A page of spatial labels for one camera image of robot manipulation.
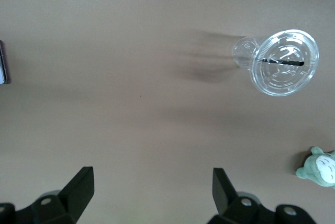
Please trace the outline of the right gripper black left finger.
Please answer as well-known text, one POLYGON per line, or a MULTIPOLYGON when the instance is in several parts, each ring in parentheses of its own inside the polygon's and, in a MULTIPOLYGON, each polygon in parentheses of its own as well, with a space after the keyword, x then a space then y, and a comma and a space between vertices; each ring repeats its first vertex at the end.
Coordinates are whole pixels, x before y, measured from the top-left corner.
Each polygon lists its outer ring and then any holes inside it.
POLYGON ((15 213, 15 223, 77 223, 94 195, 94 170, 85 166, 57 193, 15 213))

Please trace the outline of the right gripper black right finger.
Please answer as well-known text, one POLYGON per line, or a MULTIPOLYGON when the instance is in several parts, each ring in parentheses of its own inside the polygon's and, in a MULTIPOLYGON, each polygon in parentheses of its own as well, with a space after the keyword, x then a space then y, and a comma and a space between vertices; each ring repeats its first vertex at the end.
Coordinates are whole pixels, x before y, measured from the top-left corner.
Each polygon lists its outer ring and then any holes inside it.
POLYGON ((218 214, 209 223, 277 223, 275 213, 251 196, 240 196, 222 168, 213 169, 212 195, 218 214))

